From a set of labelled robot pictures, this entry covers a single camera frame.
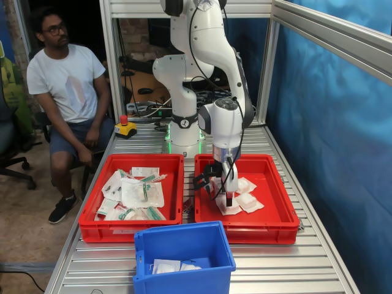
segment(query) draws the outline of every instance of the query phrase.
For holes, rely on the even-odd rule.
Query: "white sleeve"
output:
[[[30,95],[38,95],[49,92],[47,84],[36,65],[37,64],[34,61],[31,61],[27,68],[27,86],[29,88]]]
[[[100,63],[97,56],[92,51],[90,52],[92,57],[92,75],[94,78],[99,78],[104,74],[106,68],[102,65],[102,63]]]

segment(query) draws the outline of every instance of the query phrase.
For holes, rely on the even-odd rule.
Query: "red crate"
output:
[[[159,211],[166,220],[116,220],[94,221],[104,195],[102,187],[117,170],[126,172],[132,167],[159,167],[165,206]],[[162,225],[181,224],[184,194],[184,156],[179,154],[114,154],[108,156],[86,206],[79,217],[79,226],[86,242],[133,242],[134,234],[140,230]]]
[[[195,156],[195,175],[213,163],[211,155]],[[248,214],[242,211],[223,216],[207,191],[195,193],[195,221],[222,221],[227,239],[232,244],[293,244],[300,220],[277,172],[271,156],[265,154],[241,155],[236,161],[238,178],[245,177],[257,188],[251,194],[264,204],[263,209]]]

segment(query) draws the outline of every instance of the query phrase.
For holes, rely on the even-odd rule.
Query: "knee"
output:
[[[52,156],[51,173],[52,177],[62,177],[70,170],[70,164],[67,157]]]

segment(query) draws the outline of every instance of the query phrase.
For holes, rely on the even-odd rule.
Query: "man's hand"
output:
[[[91,126],[85,138],[85,145],[88,148],[95,148],[98,144],[99,128]]]
[[[93,154],[91,150],[83,146],[82,148],[80,148],[80,150],[78,150],[78,155],[81,163],[88,165],[89,167],[92,167]]]

